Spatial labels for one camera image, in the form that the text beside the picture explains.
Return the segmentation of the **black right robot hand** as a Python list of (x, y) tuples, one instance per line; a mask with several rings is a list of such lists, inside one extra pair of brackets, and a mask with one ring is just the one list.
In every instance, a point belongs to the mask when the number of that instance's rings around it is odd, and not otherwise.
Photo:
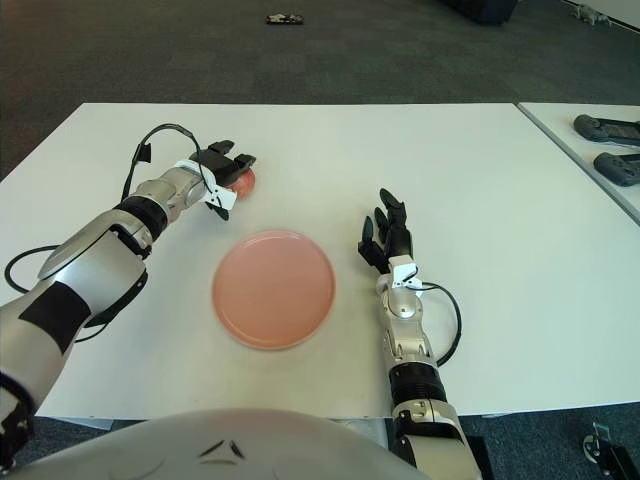
[(376, 292), (404, 289), (420, 298), (424, 292), (413, 255), (412, 235), (406, 226), (405, 204), (381, 188), (379, 196), (386, 211), (376, 207), (374, 219), (366, 216), (357, 251), (378, 272)]

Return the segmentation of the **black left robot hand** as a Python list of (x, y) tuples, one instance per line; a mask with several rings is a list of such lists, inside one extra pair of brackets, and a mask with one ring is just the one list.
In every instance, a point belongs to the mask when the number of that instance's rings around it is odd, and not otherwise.
[(252, 169), (256, 158), (248, 154), (230, 158), (228, 154), (233, 147), (231, 140), (214, 142), (175, 164), (197, 180), (196, 192), (188, 194), (187, 203), (192, 205), (193, 197), (195, 203), (204, 203), (224, 221), (229, 220), (235, 203), (247, 198), (256, 184)]

